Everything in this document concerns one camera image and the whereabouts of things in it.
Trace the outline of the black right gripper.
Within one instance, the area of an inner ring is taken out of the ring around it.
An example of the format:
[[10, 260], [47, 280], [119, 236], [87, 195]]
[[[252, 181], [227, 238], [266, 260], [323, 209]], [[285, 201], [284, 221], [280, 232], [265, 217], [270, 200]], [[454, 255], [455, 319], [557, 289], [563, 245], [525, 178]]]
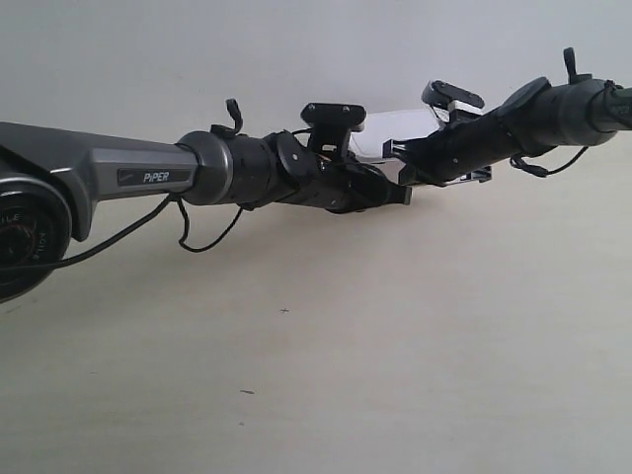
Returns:
[[503, 161], [518, 152], [518, 141], [495, 111], [454, 122], [424, 138], [389, 139], [382, 144], [384, 159], [405, 163], [402, 185], [443, 187], [463, 175]]

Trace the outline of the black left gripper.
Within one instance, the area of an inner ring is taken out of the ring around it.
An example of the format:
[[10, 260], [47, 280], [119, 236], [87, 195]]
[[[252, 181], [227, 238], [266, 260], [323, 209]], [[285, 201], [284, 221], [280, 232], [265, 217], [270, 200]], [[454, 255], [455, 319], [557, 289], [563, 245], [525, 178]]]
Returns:
[[357, 162], [336, 162], [298, 141], [288, 131], [271, 133], [277, 181], [272, 202], [351, 213], [411, 203], [413, 189], [391, 183], [382, 172]]

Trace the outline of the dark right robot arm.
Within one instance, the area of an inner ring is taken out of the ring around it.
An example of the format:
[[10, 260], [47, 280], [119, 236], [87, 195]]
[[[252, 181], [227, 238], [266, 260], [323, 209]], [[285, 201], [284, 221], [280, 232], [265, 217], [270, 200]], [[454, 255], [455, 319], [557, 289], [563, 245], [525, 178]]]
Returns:
[[425, 137], [389, 139], [382, 152], [411, 168], [413, 181], [443, 187], [500, 161], [561, 146], [600, 146], [630, 129], [630, 88], [593, 78], [553, 86], [539, 77], [477, 118]]

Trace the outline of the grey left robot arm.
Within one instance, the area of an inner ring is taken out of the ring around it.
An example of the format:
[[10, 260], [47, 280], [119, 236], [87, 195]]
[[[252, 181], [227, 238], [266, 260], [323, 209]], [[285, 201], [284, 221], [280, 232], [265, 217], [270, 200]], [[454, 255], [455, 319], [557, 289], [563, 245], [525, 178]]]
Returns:
[[328, 158], [289, 131], [257, 138], [216, 125], [160, 143], [13, 122], [1, 125], [1, 298], [11, 301], [73, 264], [100, 202], [270, 203], [335, 214], [408, 204], [409, 187], [352, 155]]

